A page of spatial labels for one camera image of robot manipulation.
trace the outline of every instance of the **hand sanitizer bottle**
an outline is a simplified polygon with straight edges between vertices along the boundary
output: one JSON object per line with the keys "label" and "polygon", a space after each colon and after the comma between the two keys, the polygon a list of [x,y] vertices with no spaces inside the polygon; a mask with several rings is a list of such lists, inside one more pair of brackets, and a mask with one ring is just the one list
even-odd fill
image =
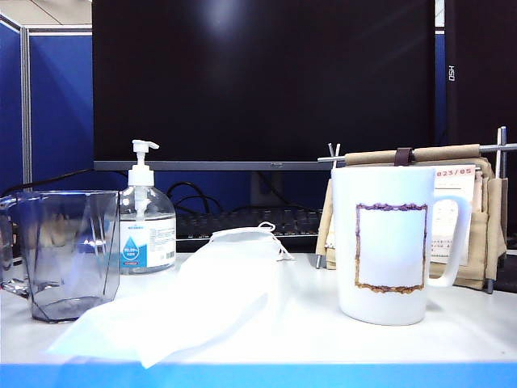
{"label": "hand sanitizer bottle", "polygon": [[151,141],[133,140],[137,164],[128,172],[120,196],[120,273],[156,272],[174,265],[176,213],[167,196],[154,187],[154,172],[145,164]]}

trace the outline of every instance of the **gold rectangular frame design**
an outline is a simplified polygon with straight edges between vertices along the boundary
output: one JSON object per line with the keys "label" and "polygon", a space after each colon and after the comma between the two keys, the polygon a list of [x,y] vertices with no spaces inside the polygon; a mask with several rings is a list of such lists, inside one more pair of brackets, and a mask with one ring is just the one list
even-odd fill
{"label": "gold rectangular frame design", "polygon": [[[422,283],[412,286],[388,286],[388,285],[370,285],[368,283],[361,283],[359,281],[359,263],[361,256],[361,237],[360,237],[360,210],[380,210],[383,212],[392,211],[425,211],[424,216],[424,230],[423,230],[423,248],[422,248]],[[365,205],[357,204],[355,207],[355,285],[360,289],[370,289],[374,293],[412,293],[416,289],[423,289],[425,283],[426,271],[426,242],[427,242],[427,205],[403,204],[403,205],[389,205],[389,204],[374,204]]]}

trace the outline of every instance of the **pitcher handle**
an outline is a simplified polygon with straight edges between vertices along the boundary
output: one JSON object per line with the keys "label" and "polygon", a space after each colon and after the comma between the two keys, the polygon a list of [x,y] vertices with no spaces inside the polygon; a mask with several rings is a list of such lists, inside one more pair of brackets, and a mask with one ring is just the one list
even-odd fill
{"label": "pitcher handle", "polygon": [[9,211],[17,202],[16,196],[0,198],[0,288],[28,298],[27,282],[24,279],[18,279],[13,273],[13,227]]}

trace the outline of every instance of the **beige fabric organizer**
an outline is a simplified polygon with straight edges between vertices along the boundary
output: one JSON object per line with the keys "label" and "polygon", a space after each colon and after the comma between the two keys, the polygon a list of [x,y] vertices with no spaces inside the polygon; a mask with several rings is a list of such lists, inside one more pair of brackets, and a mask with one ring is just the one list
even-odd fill
{"label": "beige fabric organizer", "polygon": [[[365,152],[346,154],[346,167],[392,166],[396,151]],[[446,164],[476,164],[481,168],[482,203],[481,212],[472,215],[469,235],[469,262],[461,266],[456,285],[483,289],[487,279],[496,279],[498,258],[506,251],[504,230],[506,229],[507,180],[495,178],[492,167],[480,154],[479,145],[452,145],[413,150],[411,166],[438,166]],[[332,193],[330,181],[326,190],[316,253],[326,257],[328,269],[335,269],[335,251],[327,244],[332,217]],[[444,264],[431,263],[431,275],[439,276]]]}

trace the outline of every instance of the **black monitor screen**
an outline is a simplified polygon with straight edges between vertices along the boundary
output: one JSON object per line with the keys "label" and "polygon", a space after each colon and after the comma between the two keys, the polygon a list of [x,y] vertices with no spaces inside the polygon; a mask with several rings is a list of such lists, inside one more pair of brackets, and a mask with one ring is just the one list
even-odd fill
{"label": "black monitor screen", "polygon": [[164,170],[432,145],[432,1],[99,1],[93,42],[99,169],[132,139]]}

